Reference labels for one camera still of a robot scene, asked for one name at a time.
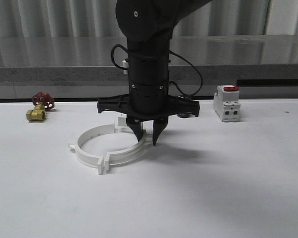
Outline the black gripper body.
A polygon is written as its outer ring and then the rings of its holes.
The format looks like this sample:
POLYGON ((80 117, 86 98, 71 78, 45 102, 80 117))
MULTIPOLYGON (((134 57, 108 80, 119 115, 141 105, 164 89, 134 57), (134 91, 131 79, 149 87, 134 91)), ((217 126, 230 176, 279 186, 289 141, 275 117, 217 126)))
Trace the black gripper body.
POLYGON ((199 115, 199 102, 170 96, 166 84, 144 86, 132 83, 129 93, 100 98, 98 112, 114 111, 126 115, 127 124, 166 119, 177 114, 199 115))

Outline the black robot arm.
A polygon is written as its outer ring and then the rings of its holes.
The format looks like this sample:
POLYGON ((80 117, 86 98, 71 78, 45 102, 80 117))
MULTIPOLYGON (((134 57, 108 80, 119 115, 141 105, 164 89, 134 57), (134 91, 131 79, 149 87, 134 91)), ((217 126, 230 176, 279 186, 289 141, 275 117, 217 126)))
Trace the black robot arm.
POLYGON ((170 96, 169 49, 177 23, 206 4, 204 0, 119 0, 116 19, 127 38, 129 93, 100 98, 99 112, 115 111, 127 116, 127 126, 137 139, 143 137, 141 124, 153 122, 156 142, 171 115, 198 116, 200 106, 189 96, 170 96))

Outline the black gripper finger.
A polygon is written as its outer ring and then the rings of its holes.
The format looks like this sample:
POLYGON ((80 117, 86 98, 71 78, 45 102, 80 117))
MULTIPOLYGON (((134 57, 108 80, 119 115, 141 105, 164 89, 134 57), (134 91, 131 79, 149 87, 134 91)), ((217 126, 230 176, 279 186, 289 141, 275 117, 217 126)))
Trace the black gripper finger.
POLYGON ((152 134, 152 144, 156 145, 158 137, 163 132, 163 130, 167 127, 168 119, 155 119, 153 121, 153 134, 152 134))
POLYGON ((138 118, 126 118, 127 126, 132 130, 138 141, 142 139, 144 134, 141 123, 141 120, 138 118))

